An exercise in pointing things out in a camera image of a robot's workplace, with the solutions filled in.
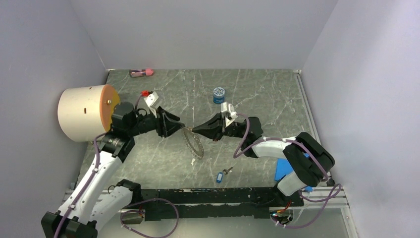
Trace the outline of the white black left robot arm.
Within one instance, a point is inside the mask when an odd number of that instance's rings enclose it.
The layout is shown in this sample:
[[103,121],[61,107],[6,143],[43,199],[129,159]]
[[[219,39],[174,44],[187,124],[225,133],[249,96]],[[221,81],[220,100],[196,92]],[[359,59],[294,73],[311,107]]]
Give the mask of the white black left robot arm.
[[122,102],[114,107],[110,130],[94,141],[95,158],[88,171],[69,198],[54,213],[47,212],[41,225],[48,238],[95,238],[103,225],[118,210],[136,208],[143,200],[141,185],[121,180],[102,201],[105,184],[124,163],[135,145],[135,136],[156,131],[169,137],[184,123],[180,117],[162,107],[149,108],[145,115],[132,103]]

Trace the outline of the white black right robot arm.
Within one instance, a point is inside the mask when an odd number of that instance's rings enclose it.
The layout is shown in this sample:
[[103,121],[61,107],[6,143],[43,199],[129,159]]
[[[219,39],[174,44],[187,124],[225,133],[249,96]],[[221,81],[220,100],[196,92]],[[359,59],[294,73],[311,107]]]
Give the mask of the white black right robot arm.
[[213,141],[219,141],[224,136],[240,138],[233,158],[244,155],[286,159],[292,171],[276,183],[272,193],[274,203],[279,206],[286,205],[295,192],[307,186],[316,187],[328,180],[328,172],[334,167],[335,159],[309,133],[301,132],[288,138],[265,137],[258,117],[242,117],[243,122],[230,122],[228,117],[218,113],[194,127],[192,132]]

